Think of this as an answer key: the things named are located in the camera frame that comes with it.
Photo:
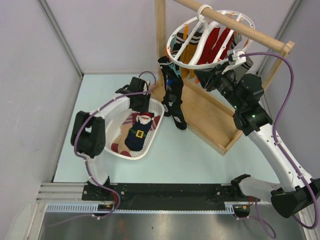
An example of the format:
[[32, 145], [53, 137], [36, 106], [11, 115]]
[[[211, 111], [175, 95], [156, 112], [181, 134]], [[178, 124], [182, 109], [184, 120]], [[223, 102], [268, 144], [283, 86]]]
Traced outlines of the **white laundry basket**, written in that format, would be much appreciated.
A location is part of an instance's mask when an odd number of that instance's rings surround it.
[[128, 99], [115, 102], [115, 114], [106, 116], [104, 150], [120, 158], [138, 160], [144, 157], [155, 138], [164, 116], [163, 105], [150, 99], [146, 112], [129, 108]]

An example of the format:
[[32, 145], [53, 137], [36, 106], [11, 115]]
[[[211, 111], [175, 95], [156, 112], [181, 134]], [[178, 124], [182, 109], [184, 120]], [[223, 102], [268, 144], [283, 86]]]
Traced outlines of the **black sock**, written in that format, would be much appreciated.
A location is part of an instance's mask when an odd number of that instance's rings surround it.
[[186, 130], [187, 123], [185, 121], [185, 118], [181, 109], [182, 102], [183, 102], [182, 100], [177, 100], [172, 104], [171, 115], [173, 117], [175, 126], [180, 130]]
[[180, 77], [171, 76], [167, 81], [167, 88], [169, 93], [169, 105], [172, 107], [173, 103], [182, 100], [182, 91], [184, 83]]
[[158, 59], [159, 67], [163, 76], [163, 81], [164, 81], [164, 90], [165, 90], [165, 95], [162, 100], [162, 105], [164, 107], [164, 115], [166, 117], [171, 116], [171, 106], [170, 106], [170, 90], [168, 90], [167, 82], [169, 78], [172, 76], [173, 71], [168, 65], [169, 58], [167, 56], [162, 56]]

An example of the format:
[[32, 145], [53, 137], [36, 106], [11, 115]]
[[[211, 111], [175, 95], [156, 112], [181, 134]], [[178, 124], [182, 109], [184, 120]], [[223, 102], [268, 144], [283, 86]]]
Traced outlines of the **grey striped sock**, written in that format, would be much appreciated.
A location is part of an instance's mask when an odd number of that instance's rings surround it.
[[234, 69], [235, 80], [239, 82], [241, 78], [251, 69], [253, 64], [253, 60], [249, 56], [246, 56], [246, 62]]
[[231, 41], [230, 48], [235, 49], [236, 46], [242, 41], [242, 35], [235, 32]]

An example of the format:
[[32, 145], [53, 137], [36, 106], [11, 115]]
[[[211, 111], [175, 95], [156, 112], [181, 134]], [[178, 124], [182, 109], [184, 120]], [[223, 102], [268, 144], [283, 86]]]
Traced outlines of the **red patterned sock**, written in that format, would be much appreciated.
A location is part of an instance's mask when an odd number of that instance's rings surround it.
[[219, 62], [226, 58], [227, 51], [231, 47], [231, 43], [234, 39], [234, 31], [230, 28], [226, 28], [218, 35], [218, 39], [215, 41], [213, 48], [208, 56], [208, 63]]

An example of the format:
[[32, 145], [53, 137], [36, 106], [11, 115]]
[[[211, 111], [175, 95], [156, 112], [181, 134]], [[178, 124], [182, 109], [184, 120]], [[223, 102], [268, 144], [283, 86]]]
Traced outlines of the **mustard brown striped sock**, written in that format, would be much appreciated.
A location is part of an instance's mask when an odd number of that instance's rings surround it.
[[[203, 33], [201, 31], [197, 31], [193, 35], [193, 37], [191, 38], [188, 45], [183, 50], [183, 52], [180, 56], [180, 60], [184, 64], [188, 64], [190, 62], [190, 60], [192, 59], [192, 57], [194, 56], [194, 53], [196, 52], [196, 49], [197, 49], [197, 46], [198, 46], [198, 43], [200, 41], [202, 34]], [[187, 77], [189, 77], [190, 79], [193, 79], [196, 76], [193, 69], [188, 69], [188, 68], [184, 68], [184, 67], [180, 68], [180, 73], [181, 73], [181, 77], [183, 79], [185, 79]]]

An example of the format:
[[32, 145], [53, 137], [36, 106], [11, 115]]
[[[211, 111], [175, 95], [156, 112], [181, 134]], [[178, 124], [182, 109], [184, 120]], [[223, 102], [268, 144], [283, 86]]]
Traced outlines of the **beige maroon striped sock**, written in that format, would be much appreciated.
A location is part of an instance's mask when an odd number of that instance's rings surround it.
[[111, 150], [123, 156], [131, 157], [131, 150], [126, 146], [125, 140], [133, 126], [137, 113], [131, 113], [120, 126], [120, 135], [111, 144]]

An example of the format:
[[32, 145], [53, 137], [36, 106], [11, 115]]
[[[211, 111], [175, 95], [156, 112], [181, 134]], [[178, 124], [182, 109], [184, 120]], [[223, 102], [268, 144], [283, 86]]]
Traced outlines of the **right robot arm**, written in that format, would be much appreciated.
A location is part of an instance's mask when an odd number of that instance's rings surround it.
[[311, 193], [319, 198], [320, 180], [307, 173], [294, 157], [287, 158], [288, 151], [282, 152], [285, 145], [280, 143], [280, 136], [273, 133], [273, 120], [259, 103], [264, 94], [261, 78], [246, 73], [236, 79], [235, 72], [225, 71], [222, 65], [194, 72], [203, 89], [218, 90], [231, 104], [236, 128], [259, 148], [279, 180], [272, 183], [243, 174], [232, 180], [231, 196], [237, 201], [252, 196], [269, 202], [284, 218], [311, 205]]

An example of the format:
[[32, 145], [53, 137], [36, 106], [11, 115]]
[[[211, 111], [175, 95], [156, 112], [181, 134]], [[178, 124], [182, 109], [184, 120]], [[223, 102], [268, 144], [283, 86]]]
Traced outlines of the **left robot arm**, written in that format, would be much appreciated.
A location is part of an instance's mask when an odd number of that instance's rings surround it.
[[100, 200], [110, 196], [109, 179], [99, 155], [106, 146], [106, 128], [121, 112], [147, 112], [153, 86], [148, 80], [133, 77], [129, 84], [115, 91], [103, 106], [91, 111], [79, 111], [74, 120], [71, 145], [74, 154], [84, 160], [88, 181], [95, 185], [93, 194]]

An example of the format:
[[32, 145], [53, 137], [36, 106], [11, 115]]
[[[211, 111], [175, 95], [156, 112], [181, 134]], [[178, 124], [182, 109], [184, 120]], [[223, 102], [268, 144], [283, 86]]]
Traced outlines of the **white round clip hanger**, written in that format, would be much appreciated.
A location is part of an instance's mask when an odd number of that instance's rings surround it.
[[247, 38], [243, 46], [236, 43], [242, 34], [221, 23], [210, 20], [202, 12], [212, 9], [207, 4], [201, 5], [196, 17], [180, 25], [169, 37], [165, 53], [169, 64], [190, 70], [212, 69], [226, 64], [223, 73], [231, 71], [246, 62], [245, 54], [253, 40]]

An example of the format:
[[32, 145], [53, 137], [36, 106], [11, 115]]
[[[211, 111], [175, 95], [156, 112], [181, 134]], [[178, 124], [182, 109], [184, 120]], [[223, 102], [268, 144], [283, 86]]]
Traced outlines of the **navy santa sock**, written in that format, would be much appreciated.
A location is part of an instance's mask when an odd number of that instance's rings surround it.
[[135, 118], [135, 123], [129, 129], [128, 136], [125, 139], [125, 145], [134, 152], [143, 149], [145, 139], [151, 127], [151, 119], [154, 114], [151, 112], [139, 113]]

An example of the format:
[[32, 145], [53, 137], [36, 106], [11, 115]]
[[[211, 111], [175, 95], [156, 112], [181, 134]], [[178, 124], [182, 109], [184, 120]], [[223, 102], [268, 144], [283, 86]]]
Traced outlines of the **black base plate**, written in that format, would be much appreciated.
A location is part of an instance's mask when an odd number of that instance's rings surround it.
[[100, 202], [99, 211], [222, 212], [244, 217], [255, 199], [230, 184], [220, 183], [113, 183], [103, 189], [86, 182], [81, 199]]

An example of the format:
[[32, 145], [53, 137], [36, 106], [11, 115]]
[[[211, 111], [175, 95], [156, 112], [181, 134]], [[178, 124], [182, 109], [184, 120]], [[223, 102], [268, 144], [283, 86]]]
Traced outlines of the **wooden hanger stand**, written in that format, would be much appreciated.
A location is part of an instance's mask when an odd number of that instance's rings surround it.
[[[174, 1], [195, 12], [202, 5], [195, 0]], [[166, 1], [155, 0], [154, 6], [157, 56], [161, 57], [165, 54], [166, 47]], [[253, 23], [251, 23], [251, 28], [240, 23], [240, 20], [223, 16], [222, 13], [214, 9], [205, 8], [202, 12], [205, 17], [209, 17], [211, 20], [239, 32], [250, 40], [279, 53], [283, 57], [287, 57], [295, 45], [292, 41], [285, 44], [263, 32], [255, 30]], [[281, 65], [282, 60], [278, 59], [275, 61], [262, 84], [264, 90], [268, 89]], [[152, 96], [158, 101], [162, 100], [165, 95], [164, 82], [161, 70], [158, 68], [158, 81], [156, 82], [155, 89], [152, 91]], [[224, 156], [242, 135], [242, 132], [236, 129], [232, 118], [234, 110], [210, 93], [200, 89], [188, 79], [184, 79], [183, 82], [182, 112], [188, 124], [188, 129], [191, 129], [203, 141], [207, 142], [219, 154]]]

